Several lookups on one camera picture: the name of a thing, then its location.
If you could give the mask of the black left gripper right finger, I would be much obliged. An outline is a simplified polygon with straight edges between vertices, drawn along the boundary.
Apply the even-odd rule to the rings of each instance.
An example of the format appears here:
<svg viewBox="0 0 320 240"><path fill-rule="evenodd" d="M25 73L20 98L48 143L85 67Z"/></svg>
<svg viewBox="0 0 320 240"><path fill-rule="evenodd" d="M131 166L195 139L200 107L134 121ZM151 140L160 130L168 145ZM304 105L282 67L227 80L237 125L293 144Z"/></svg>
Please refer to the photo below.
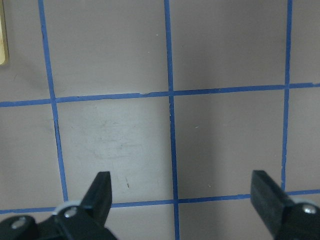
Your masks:
<svg viewBox="0 0 320 240"><path fill-rule="evenodd" d="M250 201L274 240L320 238L320 206L290 197L264 170L252 171Z"/></svg>

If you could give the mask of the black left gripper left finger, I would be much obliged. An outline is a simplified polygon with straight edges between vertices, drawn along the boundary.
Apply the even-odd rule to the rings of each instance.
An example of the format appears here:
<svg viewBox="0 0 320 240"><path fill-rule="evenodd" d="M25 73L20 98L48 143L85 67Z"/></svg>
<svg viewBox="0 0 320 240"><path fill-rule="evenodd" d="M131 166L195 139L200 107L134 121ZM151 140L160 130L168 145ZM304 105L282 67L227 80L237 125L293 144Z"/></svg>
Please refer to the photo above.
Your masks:
<svg viewBox="0 0 320 240"><path fill-rule="evenodd" d="M80 202L66 202L42 222L14 215L0 222L2 240L115 240L105 227L112 205L111 174L98 172Z"/></svg>

